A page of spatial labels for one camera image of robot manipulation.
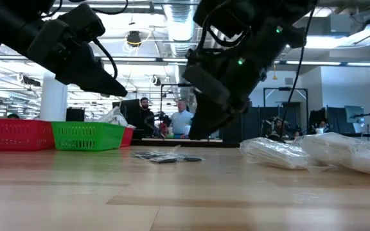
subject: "desk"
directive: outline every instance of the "desk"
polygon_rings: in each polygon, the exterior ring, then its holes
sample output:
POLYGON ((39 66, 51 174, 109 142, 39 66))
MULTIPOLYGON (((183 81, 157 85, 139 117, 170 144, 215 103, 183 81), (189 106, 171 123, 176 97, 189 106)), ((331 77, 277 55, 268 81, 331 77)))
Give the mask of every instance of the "desk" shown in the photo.
POLYGON ((152 164, 131 147, 0 152, 0 231, 370 230, 370 176, 248 164, 231 148, 181 148, 152 164))

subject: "black shirt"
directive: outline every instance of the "black shirt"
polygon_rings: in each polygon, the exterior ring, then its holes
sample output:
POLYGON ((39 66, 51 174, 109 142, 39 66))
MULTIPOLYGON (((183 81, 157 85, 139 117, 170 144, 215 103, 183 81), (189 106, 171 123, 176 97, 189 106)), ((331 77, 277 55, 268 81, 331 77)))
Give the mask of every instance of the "black shirt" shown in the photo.
POLYGON ((154 126, 155 126, 155 118, 154 113, 151 110, 141 109, 141 116, 140 121, 138 123, 137 128, 143 129, 145 135, 153 135, 154 134, 154 126))

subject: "ceiling duct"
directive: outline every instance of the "ceiling duct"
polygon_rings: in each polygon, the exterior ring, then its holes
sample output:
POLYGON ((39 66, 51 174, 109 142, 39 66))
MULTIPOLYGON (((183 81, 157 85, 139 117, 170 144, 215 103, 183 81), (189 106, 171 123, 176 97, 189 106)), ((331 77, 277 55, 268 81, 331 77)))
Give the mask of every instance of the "ceiling duct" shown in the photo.
MULTIPOLYGON (((193 14, 195 6, 186 4, 164 5, 165 15, 168 19, 168 34, 170 40, 187 42, 192 39, 195 24, 193 14)), ((175 57, 185 56, 191 44, 172 44, 171 49, 175 57)))

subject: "plastic basket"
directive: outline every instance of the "plastic basket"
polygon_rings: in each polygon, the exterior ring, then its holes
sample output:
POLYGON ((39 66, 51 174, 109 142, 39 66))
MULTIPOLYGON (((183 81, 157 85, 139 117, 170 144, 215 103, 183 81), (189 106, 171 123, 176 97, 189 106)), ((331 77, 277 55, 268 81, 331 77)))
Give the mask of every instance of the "plastic basket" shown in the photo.
POLYGON ((121 147, 127 147, 131 145, 133 134, 134 134, 133 128, 125 128, 125 131, 123 132, 121 147))
POLYGON ((125 127, 107 123, 52 122, 58 150, 103 151, 121 146, 125 127))
POLYGON ((54 147, 50 122, 0 119, 1 151, 37 151, 54 147))

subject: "blue shirt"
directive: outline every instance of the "blue shirt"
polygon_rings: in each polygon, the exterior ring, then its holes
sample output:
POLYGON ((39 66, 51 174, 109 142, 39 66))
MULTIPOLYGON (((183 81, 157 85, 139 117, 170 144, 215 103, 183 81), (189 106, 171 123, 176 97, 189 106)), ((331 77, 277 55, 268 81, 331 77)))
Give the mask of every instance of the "blue shirt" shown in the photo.
POLYGON ((187 110, 172 114, 172 132, 177 135, 182 135, 185 132, 185 126, 191 125, 193 114, 187 110))

